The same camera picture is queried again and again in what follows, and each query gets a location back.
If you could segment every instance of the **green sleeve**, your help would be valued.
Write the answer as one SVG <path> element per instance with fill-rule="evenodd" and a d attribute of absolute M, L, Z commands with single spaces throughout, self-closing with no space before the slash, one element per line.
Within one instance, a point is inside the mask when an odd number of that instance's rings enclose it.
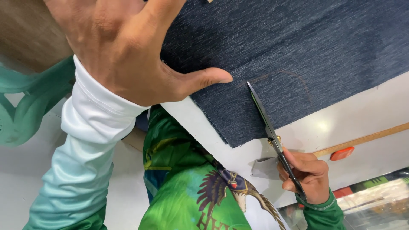
<path fill-rule="evenodd" d="M 330 190 L 327 202 L 312 205 L 302 201 L 296 194 L 297 201 L 304 205 L 304 217 L 307 221 L 307 230 L 345 230 L 343 224 L 344 213 L 338 206 L 337 200 Z"/>
<path fill-rule="evenodd" d="M 106 205 L 92 216 L 60 230 L 107 230 L 103 224 Z"/>

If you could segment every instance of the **scissors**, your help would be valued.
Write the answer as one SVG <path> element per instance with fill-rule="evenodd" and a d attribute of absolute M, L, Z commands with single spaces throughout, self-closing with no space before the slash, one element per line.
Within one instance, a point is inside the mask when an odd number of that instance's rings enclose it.
<path fill-rule="evenodd" d="M 295 178 L 294 173 L 291 170 L 290 164 L 288 163 L 287 159 L 284 156 L 284 151 L 283 148 L 280 144 L 279 139 L 277 138 L 276 132 L 273 129 L 273 126 L 271 125 L 270 120 L 268 119 L 267 113 L 264 110 L 264 107 L 258 98 L 256 92 L 254 91 L 253 87 L 250 85 L 249 82 L 247 82 L 249 85 L 250 93 L 252 95 L 252 98 L 254 102 L 256 103 L 258 112 L 264 121 L 265 124 L 265 131 L 267 133 L 267 141 L 268 143 L 274 147 L 275 151 L 277 152 L 278 159 L 279 161 L 283 164 L 284 169 L 287 171 L 288 175 L 290 176 L 291 180 L 293 181 L 295 188 L 297 189 L 298 195 L 300 196 L 301 200 L 307 201 L 307 196 L 304 192 L 303 187 L 301 186 L 300 182 Z"/>

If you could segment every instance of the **printed eagle graphic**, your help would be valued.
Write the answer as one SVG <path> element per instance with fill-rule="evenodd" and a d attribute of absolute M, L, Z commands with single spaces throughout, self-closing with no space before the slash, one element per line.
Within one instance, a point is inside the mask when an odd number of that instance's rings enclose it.
<path fill-rule="evenodd" d="M 207 215 L 211 216 L 214 207 L 216 205 L 220 206 L 220 203 L 226 197 L 226 189 L 229 188 L 243 212 L 246 212 L 246 196 L 251 195 L 259 201 L 262 209 L 273 216 L 280 225 L 280 229 L 285 230 L 277 210 L 249 181 L 237 173 L 226 170 L 218 162 L 215 165 L 217 165 L 216 168 L 218 170 L 213 170 L 206 174 L 206 177 L 203 179 L 204 182 L 200 185 L 201 189 L 198 191 L 198 194 L 201 195 L 197 200 L 197 204 L 202 202 L 199 206 L 200 212 L 210 204 Z"/>

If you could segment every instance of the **white table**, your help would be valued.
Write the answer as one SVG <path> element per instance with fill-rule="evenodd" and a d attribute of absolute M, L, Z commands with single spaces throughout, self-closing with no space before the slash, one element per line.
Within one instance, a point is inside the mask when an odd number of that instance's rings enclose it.
<path fill-rule="evenodd" d="M 366 90 L 276 130 L 288 149 L 314 152 L 409 122 L 409 72 Z M 162 105 L 220 163 L 249 180 L 274 203 L 295 203 L 281 181 L 252 177 L 256 159 L 275 156 L 265 139 L 252 140 L 232 149 L 208 122 L 190 97 Z M 330 187 L 336 190 L 409 166 L 409 131 L 355 146 L 340 161 L 321 157 L 330 166 Z"/>

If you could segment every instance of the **right hand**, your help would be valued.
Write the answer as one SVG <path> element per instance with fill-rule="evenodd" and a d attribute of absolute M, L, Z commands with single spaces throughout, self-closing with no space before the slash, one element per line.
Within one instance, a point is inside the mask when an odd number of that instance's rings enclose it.
<path fill-rule="evenodd" d="M 292 153 L 285 147 L 283 150 L 295 178 L 299 180 L 306 193 L 307 202 L 313 205 L 327 202 L 330 197 L 328 164 L 323 160 L 318 160 L 312 153 Z M 281 163 L 277 165 L 277 169 L 283 181 L 283 189 L 297 192 Z"/>
<path fill-rule="evenodd" d="M 181 74 L 160 60 L 166 32 L 185 2 L 45 0 L 88 73 L 140 106 L 180 101 L 211 84 L 233 80 L 219 68 Z"/>

